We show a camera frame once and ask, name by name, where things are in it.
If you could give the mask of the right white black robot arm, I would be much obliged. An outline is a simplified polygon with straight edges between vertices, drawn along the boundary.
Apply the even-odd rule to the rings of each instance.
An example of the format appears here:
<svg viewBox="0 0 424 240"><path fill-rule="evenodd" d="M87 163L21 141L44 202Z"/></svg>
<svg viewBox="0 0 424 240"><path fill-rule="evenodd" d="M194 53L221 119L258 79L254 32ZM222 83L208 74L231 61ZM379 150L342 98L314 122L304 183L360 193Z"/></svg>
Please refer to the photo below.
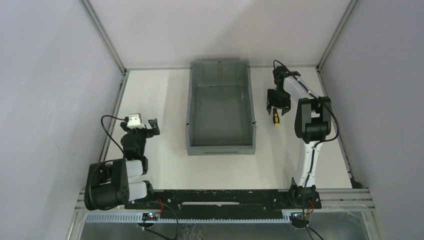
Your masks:
<svg viewBox="0 0 424 240"><path fill-rule="evenodd" d="M300 140L299 161L285 201L299 209L318 196L315 172L320 148L332 129L331 100L313 94L297 71L275 68L272 74L275 87L267 90L266 110L274 125L291 110L292 102L297 103L294 132Z"/></svg>

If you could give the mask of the yellow black handled screwdriver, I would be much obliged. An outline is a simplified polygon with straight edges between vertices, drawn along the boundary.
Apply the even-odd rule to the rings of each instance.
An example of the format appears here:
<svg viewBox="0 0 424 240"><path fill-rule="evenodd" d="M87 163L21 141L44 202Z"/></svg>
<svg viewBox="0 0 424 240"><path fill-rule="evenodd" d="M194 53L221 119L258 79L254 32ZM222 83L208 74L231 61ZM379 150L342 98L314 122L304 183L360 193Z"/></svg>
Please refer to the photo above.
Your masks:
<svg viewBox="0 0 424 240"><path fill-rule="evenodd" d="M279 117L277 108L272 109L272 117L273 117L273 124L275 126L279 126L280 125L280 117Z"/></svg>

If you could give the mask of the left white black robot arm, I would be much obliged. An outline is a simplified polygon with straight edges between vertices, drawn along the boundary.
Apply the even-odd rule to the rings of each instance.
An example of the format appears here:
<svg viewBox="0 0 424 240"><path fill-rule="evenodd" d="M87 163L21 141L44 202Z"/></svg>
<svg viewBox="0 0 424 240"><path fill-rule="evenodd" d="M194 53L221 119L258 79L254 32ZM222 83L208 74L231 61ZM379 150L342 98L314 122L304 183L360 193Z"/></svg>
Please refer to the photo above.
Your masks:
<svg viewBox="0 0 424 240"><path fill-rule="evenodd" d="M123 119L120 123L125 131L120 139L122 158L89 166L84 193L84 205L89 211L107 211L135 200L154 198L154 189L148 180L130 181L147 174L146 143L149 138L160 135L158 120L150 119L148 123L150 127L137 115Z"/></svg>

